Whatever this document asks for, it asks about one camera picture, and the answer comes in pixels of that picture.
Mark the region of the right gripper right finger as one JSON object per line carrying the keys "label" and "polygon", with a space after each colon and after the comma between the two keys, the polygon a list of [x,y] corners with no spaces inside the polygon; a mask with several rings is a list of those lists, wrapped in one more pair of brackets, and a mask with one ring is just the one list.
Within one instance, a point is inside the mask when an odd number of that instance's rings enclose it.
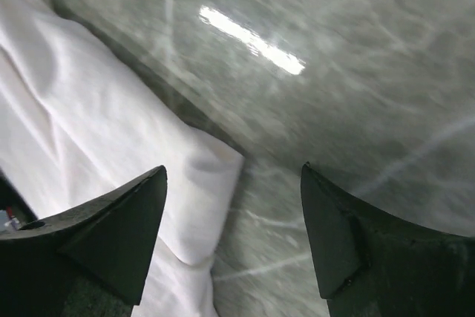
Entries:
{"label": "right gripper right finger", "polygon": [[331,316],[472,316],[474,240],[398,218],[309,164],[301,202]]}

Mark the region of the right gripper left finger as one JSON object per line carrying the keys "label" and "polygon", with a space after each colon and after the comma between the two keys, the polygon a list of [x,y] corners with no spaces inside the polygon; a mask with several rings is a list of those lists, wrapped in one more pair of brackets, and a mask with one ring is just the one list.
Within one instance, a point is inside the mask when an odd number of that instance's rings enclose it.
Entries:
{"label": "right gripper left finger", "polygon": [[162,166],[1,234],[3,316],[129,316],[143,296],[166,202]]}

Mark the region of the white t-shirt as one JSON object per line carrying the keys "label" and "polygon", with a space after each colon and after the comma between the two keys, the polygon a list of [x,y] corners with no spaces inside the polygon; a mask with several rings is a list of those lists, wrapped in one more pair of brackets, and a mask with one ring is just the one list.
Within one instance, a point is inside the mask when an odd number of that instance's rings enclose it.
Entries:
{"label": "white t-shirt", "polygon": [[216,315],[211,268],[242,165],[50,0],[1,0],[1,171],[33,213],[58,214],[166,168],[135,316]]}

